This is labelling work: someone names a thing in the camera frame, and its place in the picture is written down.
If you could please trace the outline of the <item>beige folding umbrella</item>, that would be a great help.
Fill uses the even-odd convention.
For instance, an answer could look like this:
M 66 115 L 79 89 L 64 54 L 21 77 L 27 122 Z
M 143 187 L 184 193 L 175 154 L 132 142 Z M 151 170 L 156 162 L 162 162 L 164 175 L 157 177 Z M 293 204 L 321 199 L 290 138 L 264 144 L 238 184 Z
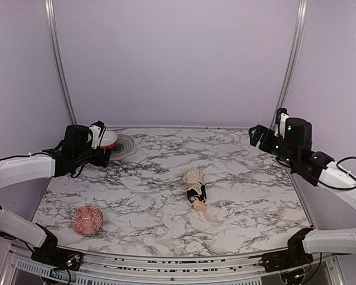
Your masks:
M 206 185 L 204 183 L 204 175 L 198 167 L 191 167 L 183 175 L 183 182 L 186 185 L 187 199 L 192 207 L 201 212 L 208 222 L 212 222 L 213 218 L 207 210 L 206 206 Z

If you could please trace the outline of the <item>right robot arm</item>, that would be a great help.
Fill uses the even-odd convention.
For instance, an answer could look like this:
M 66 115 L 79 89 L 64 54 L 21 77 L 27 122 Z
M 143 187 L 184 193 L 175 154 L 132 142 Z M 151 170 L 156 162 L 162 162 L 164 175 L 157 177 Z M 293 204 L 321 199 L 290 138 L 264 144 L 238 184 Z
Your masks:
M 276 129 L 256 125 L 248 130 L 250 145 L 275 156 L 276 160 L 313 186 L 328 191 L 356 210 L 356 177 L 340 162 L 312 150 L 312 125 L 284 113 Z M 288 240 L 291 254 L 356 255 L 356 227 L 341 230 L 304 229 Z

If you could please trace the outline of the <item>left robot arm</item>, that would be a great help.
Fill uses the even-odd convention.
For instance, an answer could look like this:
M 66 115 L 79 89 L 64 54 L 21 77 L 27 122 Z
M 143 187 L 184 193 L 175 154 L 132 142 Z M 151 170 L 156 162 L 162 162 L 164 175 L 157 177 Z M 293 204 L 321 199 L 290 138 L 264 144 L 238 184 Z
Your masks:
M 54 148 L 0 158 L 0 190 L 66 175 L 76 178 L 88 164 L 105 167 L 116 143 L 117 134 L 101 121 L 90 126 L 69 125 Z M 42 257 L 58 256 L 58 239 L 53 233 L 1 204 L 0 234 L 26 242 Z

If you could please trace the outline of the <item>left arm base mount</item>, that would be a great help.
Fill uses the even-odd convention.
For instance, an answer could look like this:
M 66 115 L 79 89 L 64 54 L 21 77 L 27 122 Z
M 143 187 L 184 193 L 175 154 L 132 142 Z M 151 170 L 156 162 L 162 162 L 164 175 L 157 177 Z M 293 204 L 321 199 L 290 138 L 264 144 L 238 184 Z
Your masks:
M 52 265 L 59 269 L 67 268 L 72 271 L 78 271 L 83 260 L 83 253 L 57 248 L 53 255 L 35 251 L 31 254 L 31 259 L 33 261 Z

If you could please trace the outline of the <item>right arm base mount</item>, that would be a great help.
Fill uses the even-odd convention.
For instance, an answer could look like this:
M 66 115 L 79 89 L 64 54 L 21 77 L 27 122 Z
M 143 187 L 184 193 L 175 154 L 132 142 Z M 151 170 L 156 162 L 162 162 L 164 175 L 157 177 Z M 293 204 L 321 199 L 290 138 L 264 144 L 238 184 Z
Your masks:
M 266 273 L 271 273 L 311 264 L 313 261 L 314 258 L 311 254 L 291 256 L 287 251 L 279 251 L 263 254 L 258 261 L 258 265 L 262 266 Z

